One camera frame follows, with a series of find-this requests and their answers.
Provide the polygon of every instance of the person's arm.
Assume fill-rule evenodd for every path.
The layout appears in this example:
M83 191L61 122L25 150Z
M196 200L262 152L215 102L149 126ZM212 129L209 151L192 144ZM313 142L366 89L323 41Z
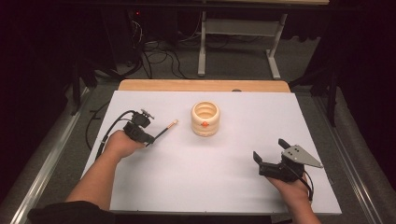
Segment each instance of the person's arm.
M270 177L267 177L267 179L279 190L279 193L293 218L294 224L320 223L312 210L311 203L308 200L307 188L300 180L285 183L281 180Z
M131 140L123 131L115 131L108 138L102 155L79 180L66 201L86 201L108 210L117 164L142 147L144 144Z

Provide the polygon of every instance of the forearm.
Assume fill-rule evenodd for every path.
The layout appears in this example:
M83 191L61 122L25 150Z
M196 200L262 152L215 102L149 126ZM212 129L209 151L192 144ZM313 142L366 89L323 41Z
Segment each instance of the forearm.
M294 208L289 207L289 212L293 218L293 224L320 224L310 203L303 203Z
M100 156L81 178L66 201L86 201L98 205L101 209L108 210L119 161L120 159L110 153L104 153Z

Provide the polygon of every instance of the white table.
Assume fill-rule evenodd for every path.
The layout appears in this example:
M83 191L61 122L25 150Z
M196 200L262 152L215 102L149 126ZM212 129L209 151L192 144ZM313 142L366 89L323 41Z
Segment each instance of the white table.
M215 102L221 110L219 131L207 138L195 135L190 126L191 108L203 100ZM124 111L141 108L155 117L145 129L151 135L174 119L179 123L150 147L120 162L110 206L115 212L284 214L287 210L277 190L259 175L253 150L264 161L278 163L282 148L277 140L283 138L319 160L293 93L115 91L86 170L111 123ZM306 171L315 184L314 212L340 214L325 170L306 166Z

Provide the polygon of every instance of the stick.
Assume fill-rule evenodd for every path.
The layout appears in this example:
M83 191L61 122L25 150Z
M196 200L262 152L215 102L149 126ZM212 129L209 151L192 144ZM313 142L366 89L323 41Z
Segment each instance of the stick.
M165 132L168 131L170 128L172 128L172 126L174 126L174 125L177 124L177 123L178 123L178 120L175 119L172 123L170 123L170 124L168 125L168 127L166 127L165 129L163 129L162 132L160 132L159 134L157 134L157 136L154 137L154 141L155 141L157 138L159 138L161 135L163 135L163 133L165 133Z

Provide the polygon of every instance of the black sleeve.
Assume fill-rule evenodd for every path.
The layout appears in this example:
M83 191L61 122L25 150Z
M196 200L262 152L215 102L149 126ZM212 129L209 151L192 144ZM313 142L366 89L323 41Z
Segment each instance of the black sleeve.
M115 216L88 202L55 203L32 209L27 215L33 224L98 223L114 224Z

